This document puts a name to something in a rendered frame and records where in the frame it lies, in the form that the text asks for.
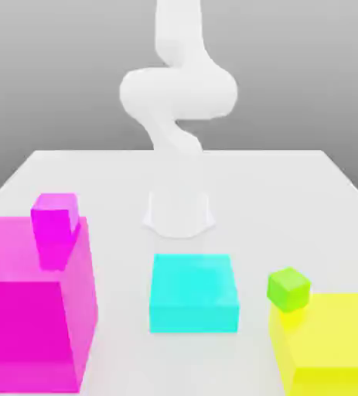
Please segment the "large cyan box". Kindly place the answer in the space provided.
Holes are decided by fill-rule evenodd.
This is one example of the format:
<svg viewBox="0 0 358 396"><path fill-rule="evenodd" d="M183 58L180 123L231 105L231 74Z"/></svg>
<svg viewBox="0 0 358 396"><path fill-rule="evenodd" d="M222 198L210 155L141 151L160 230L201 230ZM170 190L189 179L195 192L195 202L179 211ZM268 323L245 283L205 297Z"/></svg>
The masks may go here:
<svg viewBox="0 0 358 396"><path fill-rule="evenodd" d="M235 333L240 302L228 254L155 254L151 333Z"/></svg>

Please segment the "small green cube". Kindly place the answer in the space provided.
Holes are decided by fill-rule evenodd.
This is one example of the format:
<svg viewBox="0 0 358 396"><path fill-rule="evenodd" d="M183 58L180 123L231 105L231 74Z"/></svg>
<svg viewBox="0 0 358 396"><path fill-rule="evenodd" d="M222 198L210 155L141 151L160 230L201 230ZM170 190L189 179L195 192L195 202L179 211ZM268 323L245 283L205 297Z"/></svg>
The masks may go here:
<svg viewBox="0 0 358 396"><path fill-rule="evenodd" d="M292 267L268 276L267 297L282 312L293 312L309 302L311 282Z"/></svg>

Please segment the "large yellow box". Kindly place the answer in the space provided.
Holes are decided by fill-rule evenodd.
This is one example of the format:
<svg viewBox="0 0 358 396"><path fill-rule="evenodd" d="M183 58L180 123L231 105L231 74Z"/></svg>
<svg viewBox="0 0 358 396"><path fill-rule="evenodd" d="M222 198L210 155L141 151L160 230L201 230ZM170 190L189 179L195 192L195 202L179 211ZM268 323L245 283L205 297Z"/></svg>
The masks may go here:
<svg viewBox="0 0 358 396"><path fill-rule="evenodd" d="M285 396L358 396L358 293L315 293L269 333Z"/></svg>

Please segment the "large magenta box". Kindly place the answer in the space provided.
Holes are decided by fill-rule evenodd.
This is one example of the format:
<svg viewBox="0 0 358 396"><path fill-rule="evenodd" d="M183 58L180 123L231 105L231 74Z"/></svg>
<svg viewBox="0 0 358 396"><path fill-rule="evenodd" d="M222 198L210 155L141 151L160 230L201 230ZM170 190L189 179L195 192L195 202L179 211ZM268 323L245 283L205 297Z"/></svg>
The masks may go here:
<svg viewBox="0 0 358 396"><path fill-rule="evenodd" d="M0 392L79 392L97 318L86 218L38 247L30 218L0 217Z"/></svg>

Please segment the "small magenta cube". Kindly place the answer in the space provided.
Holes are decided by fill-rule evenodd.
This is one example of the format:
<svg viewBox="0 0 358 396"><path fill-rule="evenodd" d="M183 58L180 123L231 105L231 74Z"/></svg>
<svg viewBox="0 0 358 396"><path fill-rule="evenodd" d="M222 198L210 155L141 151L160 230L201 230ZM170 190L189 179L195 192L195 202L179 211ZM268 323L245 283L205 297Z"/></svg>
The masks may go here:
<svg viewBox="0 0 358 396"><path fill-rule="evenodd" d="M76 194L40 194L32 205L31 220L40 266L50 271L63 271L80 229Z"/></svg>

